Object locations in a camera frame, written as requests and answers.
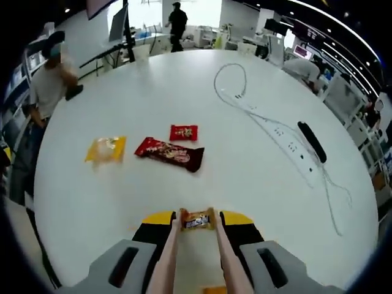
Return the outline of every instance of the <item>yellow snack package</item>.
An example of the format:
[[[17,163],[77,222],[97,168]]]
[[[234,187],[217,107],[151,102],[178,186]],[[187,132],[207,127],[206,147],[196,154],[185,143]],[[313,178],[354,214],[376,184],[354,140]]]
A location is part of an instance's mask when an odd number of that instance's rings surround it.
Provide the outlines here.
[[[127,137],[95,139],[88,149],[85,162],[93,161],[95,164],[104,162],[122,162]]]

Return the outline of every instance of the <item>person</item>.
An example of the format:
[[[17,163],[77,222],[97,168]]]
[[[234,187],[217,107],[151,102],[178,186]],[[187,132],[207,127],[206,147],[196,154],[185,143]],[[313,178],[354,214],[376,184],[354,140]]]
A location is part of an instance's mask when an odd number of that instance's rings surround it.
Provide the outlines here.
[[[183,12],[180,7],[181,4],[179,2],[173,3],[174,10],[169,16],[168,23],[165,27],[169,27],[171,25],[170,30],[170,42],[172,45],[171,52],[183,51],[184,48],[180,44],[180,40],[184,34],[186,23],[188,21],[188,17],[186,13]]]
[[[31,78],[29,113],[33,121],[31,128],[32,172],[26,190],[33,196],[34,174],[45,129],[57,103],[66,96],[70,98],[83,90],[78,85],[72,61],[61,54],[65,39],[63,31],[53,33],[44,43],[42,56],[47,59]]]
[[[364,109],[365,120],[370,128],[379,129],[381,123],[380,112],[384,107],[382,100],[368,104]]]
[[[284,62],[283,69],[288,74],[294,73],[295,75],[299,76],[313,93],[318,93],[314,83],[321,76],[319,64],[313,63],[304,58],[295,58]]]

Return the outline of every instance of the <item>black pants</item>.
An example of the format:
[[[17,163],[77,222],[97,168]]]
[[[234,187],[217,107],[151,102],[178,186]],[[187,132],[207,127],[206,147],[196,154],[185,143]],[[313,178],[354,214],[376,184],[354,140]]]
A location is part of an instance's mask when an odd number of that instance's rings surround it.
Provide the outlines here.
[[[183,46],[179,42],[183,37],[183,34],[184,31],[171,32],[171,36],[170,36],[170,43],[172,45],[171,52],[184,51]]]

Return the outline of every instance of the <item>table surface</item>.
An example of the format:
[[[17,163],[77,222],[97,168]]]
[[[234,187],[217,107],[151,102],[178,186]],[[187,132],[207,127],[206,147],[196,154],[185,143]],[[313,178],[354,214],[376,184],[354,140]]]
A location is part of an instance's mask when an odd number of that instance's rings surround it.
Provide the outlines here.
[[[323,180],[311,189],[253,120],[216,96],[214,76],[229,62],[246,69],[246,99],[264,115],[292,127],[306,121],[315,132],[328,156],[325,169],[353,198],[347,209],[346,192],[329,186],[343,236],[333,228]],[[217,87],[237,94],[243,82],[241,69],[228,67]],[[182,143],[205,147],[195,174],[134,156],[147,136],[168,140],[171,124],[199,126],[198,142]],[[84,163],[95,138],[119,135],[127,136],[121,165],[94,171]],[[264,239],[276,240],[300,258],[311,278],[341,288],[356,277],[377,242],[371,179],[346,130],[295,79],[236,51],[155,56],[112,70],[85,84],[73,100],[60,101],[43,138],[35,195],[39,235],[64,285],[86,277],[89,265],[119,240],[132,239],[144,217],[180,207],[213,206],[249,216]],[[213,235],[203,230],[180,234],[177,283],[183,279],[187,289],[189,277],[204,285],[223,283]]]

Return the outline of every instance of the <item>power strip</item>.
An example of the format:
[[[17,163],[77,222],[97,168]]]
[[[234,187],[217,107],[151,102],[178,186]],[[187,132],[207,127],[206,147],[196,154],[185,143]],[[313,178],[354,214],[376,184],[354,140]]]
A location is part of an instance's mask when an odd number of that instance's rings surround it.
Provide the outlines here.
[[[252,116],[262,114],[258,113],[257,107],[253,107],[246,102],[241,95],[228,95],[224,91],[221,92],[224,96],[230,99],[233,105],[244,110],[248,115]],[[269,121],[267,119],[252,116],[254,120],[268,133],[268,135],[275,141],[275,143],[286,153],[287,157],[293,162],[299,173],[311,188],[315,187],[322,179],[322,173],[318,167],[317,158],[311,154],[304,143],[301,143],[293,134],[291,130],[284,126]]]

